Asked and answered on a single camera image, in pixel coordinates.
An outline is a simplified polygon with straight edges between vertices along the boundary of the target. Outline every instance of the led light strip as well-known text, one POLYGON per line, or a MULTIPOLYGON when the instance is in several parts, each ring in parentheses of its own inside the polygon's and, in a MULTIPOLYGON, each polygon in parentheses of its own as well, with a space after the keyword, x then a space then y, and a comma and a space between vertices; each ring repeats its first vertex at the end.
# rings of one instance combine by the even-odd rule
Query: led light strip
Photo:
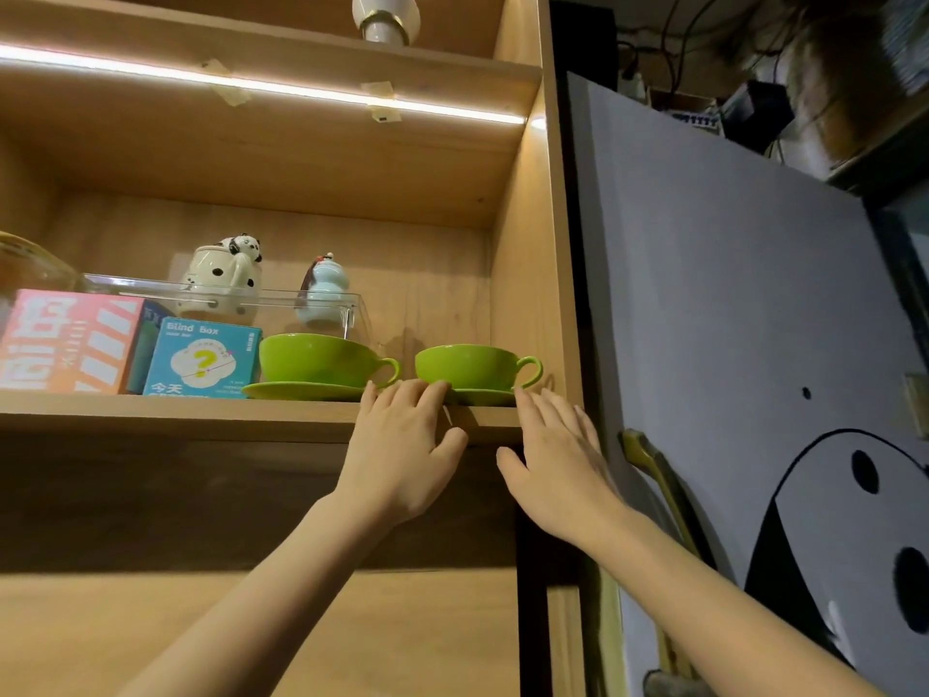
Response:
POLYGON ((479 109, 465 109, 463 107, 431 105, 429 103, 412 102, 410 100, 371 97, 370 95, 355 94, 353 92, 307 88, 301 85, 287 85, 285 83, 267 82, 265 80, 228 78, 226 76, 215 76, 209 73, 198 73, 191 70, 147 66, 141 63, 116 61, 111 58, 62 54, 57 51, 40 51, 38 49, 24 48, 21 46, 0 45, 0 61, 34 63, 40 66, 53 66, 67 69, 99 70, 107 73, 123 73, 126 75, 142 76, 144 78, 196 82, 202 85, 222 85, 228 88, 241 88, 243 90, 253 90, 255 92, 273 92, 276 94, 294 95, 296 97, 308 97, 313 100, 342 102, 350 105, 406 109, 410 112, 423 112, 424 114, 441 115, 443 117, 458 117, 464 120, 492 121, 502 124, 526 123, 525 117, 505 115, 499 112, 484 112, 479 109))

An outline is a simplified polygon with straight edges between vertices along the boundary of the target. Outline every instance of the person's left hand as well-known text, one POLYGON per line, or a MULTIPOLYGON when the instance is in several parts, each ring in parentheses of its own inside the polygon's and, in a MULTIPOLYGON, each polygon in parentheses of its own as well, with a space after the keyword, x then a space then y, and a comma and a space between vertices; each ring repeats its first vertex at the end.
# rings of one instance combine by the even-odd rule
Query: person's left hand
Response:
POLYGON ((361 397, 335 494, 384 514, 391 523, 416 517, 445 489, 467 447, 460 428, 435 444, 435 426, 449 385, 397 382, 380 394, 368 382, 361 397))

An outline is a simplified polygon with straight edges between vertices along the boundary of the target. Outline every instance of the orange box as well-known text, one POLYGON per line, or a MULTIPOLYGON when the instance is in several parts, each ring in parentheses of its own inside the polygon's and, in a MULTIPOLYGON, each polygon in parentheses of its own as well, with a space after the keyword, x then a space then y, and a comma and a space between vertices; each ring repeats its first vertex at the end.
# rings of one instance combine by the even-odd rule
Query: orange box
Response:
POLYGON ((169 315, 133 296, 23 289, 0 340, 0 388, 140 393, 169 315))

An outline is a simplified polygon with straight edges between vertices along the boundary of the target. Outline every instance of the black circle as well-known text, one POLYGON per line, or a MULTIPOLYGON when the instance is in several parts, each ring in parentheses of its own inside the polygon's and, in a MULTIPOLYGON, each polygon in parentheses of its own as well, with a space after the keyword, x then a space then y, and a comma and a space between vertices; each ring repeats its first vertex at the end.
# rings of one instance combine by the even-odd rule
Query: black circle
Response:
POLYGON ((855 450, 852 453, 852 474, 854 481, 865 492, 876 494, 881 490, 881 478, 878 477, 877 468, 871 457, 861 450, 855 450))
POLYGON ((929 562, 914 547, 905 547, 894 561, 897 606, 915 633, 929 635, 929 562))

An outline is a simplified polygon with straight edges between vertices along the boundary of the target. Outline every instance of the cup handle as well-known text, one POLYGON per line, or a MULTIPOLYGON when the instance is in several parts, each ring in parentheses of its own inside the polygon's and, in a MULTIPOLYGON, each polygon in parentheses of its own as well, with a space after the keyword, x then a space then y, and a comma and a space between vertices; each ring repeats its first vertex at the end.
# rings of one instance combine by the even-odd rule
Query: cup handle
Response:
POLYGON ((539 371, 536 372, 535 376, 529 379, 528 382, 520 385, 523 388, 529 388, 533 384, 538 384, 542 374, 545 374, 545 368, 541 366, 541 362, 539 362, 538 358, 535 357, 524 357, 519 362, 517 362, 517 374, 519 374, 519 371, 527 364, 535 364, 535 366, 539 368, 539 371))
POLYGON ((385 383, 385 384, 378 384, 378 385, 377 385, 378 388, 384 388, 385 386, 390 386, 390 385, 393 384, 395 381, 397 381, 398 379, 401 378, 401 363, 399 363, 399 362, 397 362, 397 360, 393 360, 393 359, 391 359, 391 358, 389 358, 389 357, 384 357, 382 360, 380 360, 380 361, 377 363, 377 368, 380 369, 380 368, 383 367, 385 364, 389 364, 390 366, 392 366, 392 367, 394 368, 394 375, 390 377, 390 381, 388 381, 387 383, 385 383))

